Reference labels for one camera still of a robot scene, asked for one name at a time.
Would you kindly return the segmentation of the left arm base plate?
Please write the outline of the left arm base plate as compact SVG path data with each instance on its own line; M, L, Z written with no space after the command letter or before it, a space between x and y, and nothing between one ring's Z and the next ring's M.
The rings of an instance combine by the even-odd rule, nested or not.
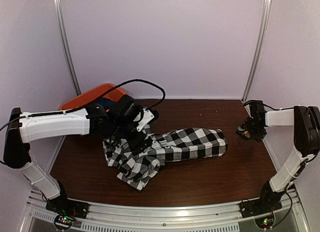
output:
M72 199L61 200L56 198L48 200L45 208L49 211L53 211L60 215L66 215L70 218L85 219L89 211L89 204Z

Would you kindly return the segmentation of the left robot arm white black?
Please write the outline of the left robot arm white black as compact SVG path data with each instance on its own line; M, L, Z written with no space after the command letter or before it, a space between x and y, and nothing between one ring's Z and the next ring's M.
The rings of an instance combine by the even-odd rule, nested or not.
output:
M80 108L43 113L11 111L6 129L2 164L19 170L38 188L61 214L72 209L56 179L32 158L30 143L35 140L67 135L100 134L106 138L125 139L129 147L141 152L146 147L144 127L157 118L151 108L143 107L129 95L104 107L90 103Z

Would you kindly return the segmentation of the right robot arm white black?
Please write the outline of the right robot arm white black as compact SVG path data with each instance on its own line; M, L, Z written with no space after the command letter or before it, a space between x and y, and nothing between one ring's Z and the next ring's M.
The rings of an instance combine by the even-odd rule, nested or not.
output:
M320 110L317 106L295 105L273 108L262 100L248 100L249 116L237 129L245 138L257 142L274 137L278 144L274 151L285 149L287 159L281 168L262 188L256 208L268 212L298 179L308 163L320 151Z

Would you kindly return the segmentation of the black white checkered shirt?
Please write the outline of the black white checkered shirt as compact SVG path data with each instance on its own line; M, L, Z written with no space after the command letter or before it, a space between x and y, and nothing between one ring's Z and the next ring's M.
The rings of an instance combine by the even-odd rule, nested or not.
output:
M148 146L137 153L125 139L104 139L103 150L109 167L119 170L118 179L141 191L166 163L220 157L228 142L220 129L185 128L154 134L150 126L143 133Z

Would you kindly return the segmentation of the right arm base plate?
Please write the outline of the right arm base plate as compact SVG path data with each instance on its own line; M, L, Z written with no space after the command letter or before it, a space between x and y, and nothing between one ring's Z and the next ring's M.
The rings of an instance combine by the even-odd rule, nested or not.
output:
M276 203L262 203L260 198L256 199L243 199L239 204L242 218L258 216L265 213L272 213L275 210L281 209L283 206L281 202Z

